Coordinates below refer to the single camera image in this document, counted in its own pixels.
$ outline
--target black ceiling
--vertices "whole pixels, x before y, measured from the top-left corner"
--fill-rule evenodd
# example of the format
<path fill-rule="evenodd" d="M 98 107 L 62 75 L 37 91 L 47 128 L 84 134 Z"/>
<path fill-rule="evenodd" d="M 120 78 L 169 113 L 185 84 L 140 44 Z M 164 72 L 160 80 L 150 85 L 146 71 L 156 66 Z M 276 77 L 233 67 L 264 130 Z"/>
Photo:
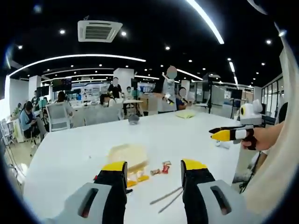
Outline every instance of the black ceiling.
<path fill-rule="evenodd" d="M 268 16 L 257 12 L 246 0 L 196 1 L 214 22 L 224 40 L 223 45 L 218 43 L 209 26 L 186 0 L 85 0 L 80 3 L 61 0 L 59 4 L 44 1 L 42 13 L 34 14 L 14 39 L 12 59 L 15 62 L 27 65 L 73 54 L 112 54 L 141 58 L 146 62 L 106 57 L 58 59 L 31 66 L 28 71 L 22 70 L 12 77 L 43 75 L 47 69 L 52 73 L 100 68 L 99 64 L 102 68 L 114 69 L 128 65 L 138 75 L 158 77 L 174 65 L 199 77 L 214 72 L 221 81 L 234 83 L 227 58 L 232 59 L 240 84 L 253 82 L 253 85 L 263 86 L 281 74 L 279 54 L 282 43 L 274 22 Z M 77 22 L 86 16 L 90 20 L 121 22 L 121 29 L 127 36 L 119 33 L 112 43 L 78 42 Z M 60 35 L 60 29 L 65 29 L 64 35 Z M 265 43 L 267 39 L 272 40 L 271 45 Z M 73 73 L 58 73 L 57 77 Z M 98 74 L 101 73 L 112 74 L 113 71 L 99 70 Z M 94 70 L 84 70 L 78 74 L 95 73 Z M 182 73 L 178 73 L 177 80 L 185 77 L 195 80 Z"/>

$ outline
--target white table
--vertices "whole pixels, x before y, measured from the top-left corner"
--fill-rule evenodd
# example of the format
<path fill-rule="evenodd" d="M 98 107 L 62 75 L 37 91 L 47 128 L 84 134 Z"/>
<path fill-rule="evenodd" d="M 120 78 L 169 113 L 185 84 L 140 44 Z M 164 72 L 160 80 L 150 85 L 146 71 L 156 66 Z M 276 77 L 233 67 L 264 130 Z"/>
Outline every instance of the white table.
<path fill-rule="evenodd" d="M 136 126 L 127 120 L 49 133 L 39 146 L 28 170 L 24 199 L 41 219 L 55 217 L 65 200 L 86 182 L 93 182 L 107 164 L 109 150 L 124 143 L 140 143 L 147 149 L 150 170 L 162 168 L 170 160 L 169 174 L 151 176 L 134 186 L 128 194 L 126 224 L 186 224 L 182 196 L 163 213 L 158 211 L 173 196 L 159 203 L 150 202 L 181 186 L 180 161 L 194 159 L 206 164 L 216 180 L 231 184 L 238 162 L 240 145 L 230 149 L 215 146 L 209 129 L 234 126 L 237 121 L 198 112 L 182 119 L 173 113 L 142 117 Z"/>

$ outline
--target human hand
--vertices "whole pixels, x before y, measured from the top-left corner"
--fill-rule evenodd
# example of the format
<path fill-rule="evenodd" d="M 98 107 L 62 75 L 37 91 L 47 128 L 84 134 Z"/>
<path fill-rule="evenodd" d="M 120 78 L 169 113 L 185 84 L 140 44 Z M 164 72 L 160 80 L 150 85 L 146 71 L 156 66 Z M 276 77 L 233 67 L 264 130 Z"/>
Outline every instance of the human hand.
<path fill-rule="evenodd" d="M 253 136 L 256 138 L 256 150 L 259 151 L 269 149 L 276 142 L 276 139 L 273 139 L 271 135 L 270 128 L 256 127 L 254 128 Z M 247 147 L 251 146 L 251 142 L 242 140 L 241 145 L 244 149 L 247 149 Z"/>

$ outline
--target white chair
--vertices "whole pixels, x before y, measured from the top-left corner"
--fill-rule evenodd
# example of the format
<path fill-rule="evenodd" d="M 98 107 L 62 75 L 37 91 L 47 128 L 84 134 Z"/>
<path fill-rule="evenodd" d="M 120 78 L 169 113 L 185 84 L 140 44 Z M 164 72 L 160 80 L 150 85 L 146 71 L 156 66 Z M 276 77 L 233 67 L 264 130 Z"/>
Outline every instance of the white chair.
<path fill-rule="evenodd" d="M 71 120 L 66 112 L 65 102 L 46 105 L 46 110 L 50 132 L 71 128 Z"/>

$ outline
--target air conditioner vent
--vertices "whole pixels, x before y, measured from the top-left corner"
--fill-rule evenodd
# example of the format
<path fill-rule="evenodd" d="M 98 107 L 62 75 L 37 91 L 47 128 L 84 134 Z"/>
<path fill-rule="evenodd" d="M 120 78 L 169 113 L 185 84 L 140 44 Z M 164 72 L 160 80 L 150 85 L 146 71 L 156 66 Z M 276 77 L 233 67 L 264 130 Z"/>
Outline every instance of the air conditioner vent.
<path fill-rule="evenodd" d="M 109 42 L 111 43 L 122 27 L 122 23 L 108 21 L 78 22 L 79 42 Z"/>

